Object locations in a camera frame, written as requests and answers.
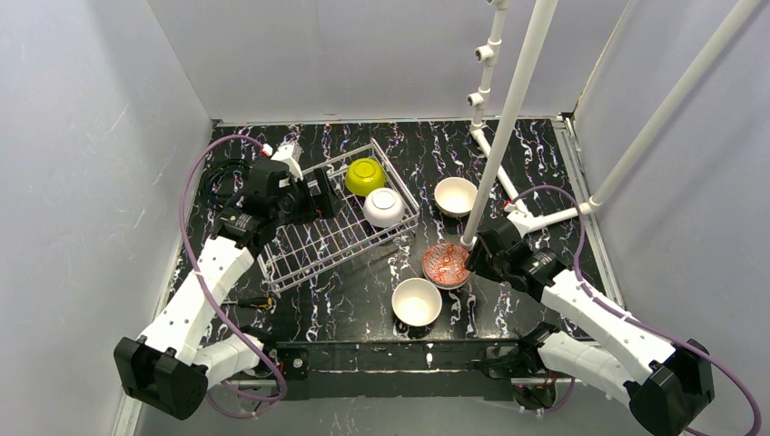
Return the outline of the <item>white bowl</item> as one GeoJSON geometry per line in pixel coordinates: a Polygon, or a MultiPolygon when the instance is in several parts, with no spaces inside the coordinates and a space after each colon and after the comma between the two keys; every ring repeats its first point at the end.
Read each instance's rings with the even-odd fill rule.
{"type": "Polygon", "coordinates": [[[398,192],[382,187],[373,190],[366,197],[363,215],[366,221],[378,228],[398,224],[405,213],[405,203],[398,192]]]}

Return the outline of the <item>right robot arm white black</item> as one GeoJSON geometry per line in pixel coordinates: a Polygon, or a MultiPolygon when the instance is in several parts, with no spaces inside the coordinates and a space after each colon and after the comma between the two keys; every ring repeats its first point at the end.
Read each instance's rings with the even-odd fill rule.
{"type": "Polygon", "coordinates": [[[595,341],[587,345],[541,322],[501,356],[516,371],[565,373],[625,404],[653,435],[678,435],[715,398],[707,350],[695,340],[674,345],[581,282],[549,248],[532,250],[507,219],[476,236],[467,270],[506,282],[559,312],[595,341]]]}

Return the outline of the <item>yellow-green bowl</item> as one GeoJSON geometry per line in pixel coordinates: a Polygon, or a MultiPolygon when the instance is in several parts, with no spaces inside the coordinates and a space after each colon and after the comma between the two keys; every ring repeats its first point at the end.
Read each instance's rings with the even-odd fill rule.
{"type": "Polygon", "coordinates": [[[372,158],[360,158],[352,162],[345,175],[345,186],[353,194],[366,197],[372,191],[386,185],[387,178],[382,166],[372,158]]]}

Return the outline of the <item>red patterned bowl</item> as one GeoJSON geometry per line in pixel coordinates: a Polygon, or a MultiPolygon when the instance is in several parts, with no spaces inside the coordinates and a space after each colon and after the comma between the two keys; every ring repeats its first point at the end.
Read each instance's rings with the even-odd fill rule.
{"type": "Polygon", "coordinates": [[[430,246],[422,261],[424,277],[443,291],[458,289],[470,277],[466,266],[469,252],[455,243],[430,246]]]}

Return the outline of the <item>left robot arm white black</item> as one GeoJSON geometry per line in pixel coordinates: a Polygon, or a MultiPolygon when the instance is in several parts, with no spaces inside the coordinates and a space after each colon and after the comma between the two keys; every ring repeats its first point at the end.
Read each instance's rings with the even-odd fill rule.
{"type": "Polygon", "coordinates": [[[184,246],[192,269],[183,284],[137,338],[123,337],[114,348],[127,396],[185,420],[212,386],[261,363],[276,376],[276,398],[285,396],[285,378],[269,361],[261,338],[240,330],[222,303],[279,228],[339,211],[326,172],[316,168],[306,180],[297,169],[292,159],[257,162],[220,210],[200,253],[184,246]]]}

